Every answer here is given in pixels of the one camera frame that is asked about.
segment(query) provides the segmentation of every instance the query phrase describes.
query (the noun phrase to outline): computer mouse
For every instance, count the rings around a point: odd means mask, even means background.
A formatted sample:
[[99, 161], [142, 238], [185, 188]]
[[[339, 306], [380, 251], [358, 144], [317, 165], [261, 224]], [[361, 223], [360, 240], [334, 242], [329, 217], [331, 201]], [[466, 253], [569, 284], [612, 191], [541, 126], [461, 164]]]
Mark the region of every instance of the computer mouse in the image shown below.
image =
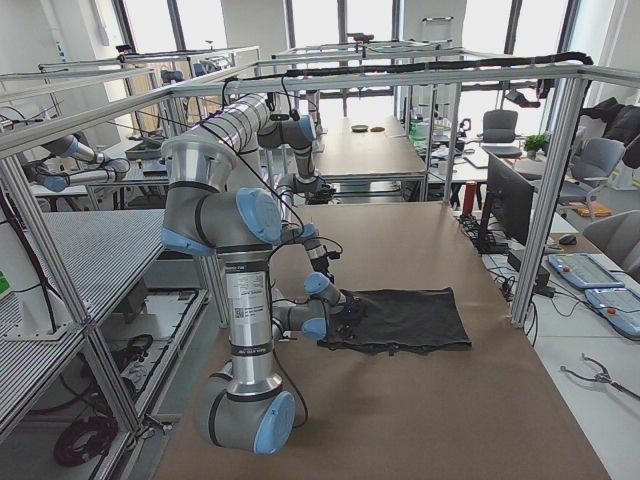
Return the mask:
[[576, 243], [578, 243], [578, 240], [576, 239], [575, 235], [572, 234], [567, 234], [567, 235], [563, 235], [558, 239], [558, 243], [560, 245], [575, 245]]

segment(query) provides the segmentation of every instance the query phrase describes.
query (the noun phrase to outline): computer monitor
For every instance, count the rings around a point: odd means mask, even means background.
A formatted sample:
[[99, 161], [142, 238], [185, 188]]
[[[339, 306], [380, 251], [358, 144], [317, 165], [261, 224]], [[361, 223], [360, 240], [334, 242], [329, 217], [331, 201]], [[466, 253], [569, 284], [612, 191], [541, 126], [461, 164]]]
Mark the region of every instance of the computer monitor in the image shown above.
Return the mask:
[[476, 242], [480, 253], [499, 253], [508, 249], [506, 244], [492, 240], [489, 229], [491, 215], [500, 223], [507, 237], [526, 244], [533, 191], [533, 186], [510, 165], [493, 155], [489, 156], [487, 195]]

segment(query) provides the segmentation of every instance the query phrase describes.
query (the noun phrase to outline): robot arm in background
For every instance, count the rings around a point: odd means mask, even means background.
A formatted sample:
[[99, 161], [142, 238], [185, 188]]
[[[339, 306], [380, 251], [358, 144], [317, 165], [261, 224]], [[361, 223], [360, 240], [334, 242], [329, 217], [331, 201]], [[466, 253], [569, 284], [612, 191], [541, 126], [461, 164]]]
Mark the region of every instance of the robot arm in background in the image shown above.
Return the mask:
[[[16, 107], [0, 107], [0, 117], [13, 123], [29, 121], [46, 121], [48, 117], [42, 108], [37, 108], [32, 114], [34, 106], [25, 104]], [[91, 165], [93, 168], [77, 172], [52, 172], [45, 165], [45, 160], [29, 162], [24, 155], [20, 155], [20, 163], [30, 182], [36, 182], [52, 192], [61, 192], [71, 185], [86, 185], [107, 181], [122, 180], [129, 171], [129, 162], [124, 158], [109, 158], [102, 152], [96, 152], [88, 145], [80, 142], [74, 135], [65, 135], [42, 145], [52, 155], [60, 158], [74, 158]]]
[[[170, 172], [162, 241], [173, 250], [216, 256], [224, 266], [232, 312], [231, 361], [203, 387], [195, 421], [213, 444], [260, 454], [284, 446], [295, 417], [294, 398], [283, 390], [273, 360], [268, 259], [282, 241], [281, 213], [265, 190], [225, 191], [225, 185], [231, 171], [241, 167], [238, 154], [255, 172], [261, 171], [259, 157], [249, 158], [258, 132], [263, 142], [272, 135], [277, 135], [273, 144], [292, 142], [301, 168], [296, 178], [305, 185], [317, 182], [309, 148], [313, 130], [309, 128], [306, 141], [300, 135], [305, 125], [311, 126], [308, 119], [279, 127], [270, 114], [264, 95], [247, 95], [162, 146]], [[339, 301], [339, 292], [336, 296], [333, 284], [323, 278], [323, 291]], [[293, 313], [301, 319], [296, 320], [300, 328], [306, 317], [317, 315], [315, 310]]]

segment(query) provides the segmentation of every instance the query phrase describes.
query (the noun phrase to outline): brown tabletop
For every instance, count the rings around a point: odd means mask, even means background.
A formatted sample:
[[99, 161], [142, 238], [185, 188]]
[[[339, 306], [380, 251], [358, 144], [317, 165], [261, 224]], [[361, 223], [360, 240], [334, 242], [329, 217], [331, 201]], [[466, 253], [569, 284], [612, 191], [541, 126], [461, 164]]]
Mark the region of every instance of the brown tabletop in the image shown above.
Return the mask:
[[[306, 339], [279, 357], [310, 419], [273, 456], [198, 437], [192, 406], [169, 442], [158, 479], [603, 479], [608, 475], [451, 211], [436, 203], [304, 207], [340, 241], [331, 270], [341, 288], [451, 286], [470, 349], [370, 356]], [[272, 278], [302, 293], [303, 249], [276, 254]], [[219, 336], [203, 378], [228, 358]]]
[[383, 126], [385, 130], [353, 133], [351, 119], [344, 118], [335, 130], [322, 136], [324, 151], [314, 154], [314, 161], [324, 178], [339, 181], [373, 176], [393, 180], [424, 175], [424, 160], [394, 117], [369, 125], [373, 126]]

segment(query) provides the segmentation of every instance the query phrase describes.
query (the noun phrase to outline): green plant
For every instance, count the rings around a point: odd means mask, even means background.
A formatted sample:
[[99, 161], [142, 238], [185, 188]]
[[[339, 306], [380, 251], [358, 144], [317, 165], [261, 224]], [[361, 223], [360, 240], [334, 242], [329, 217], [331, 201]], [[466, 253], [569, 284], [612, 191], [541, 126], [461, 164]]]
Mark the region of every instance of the green plant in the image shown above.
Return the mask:
[[545, 141], [546, 141], [546, 137], [543, 134], [529, 135], [524, 141], [524, 149], [527, 152], [530, 152], [530, 151], [537, 152], [542, 147], [544, 147]]

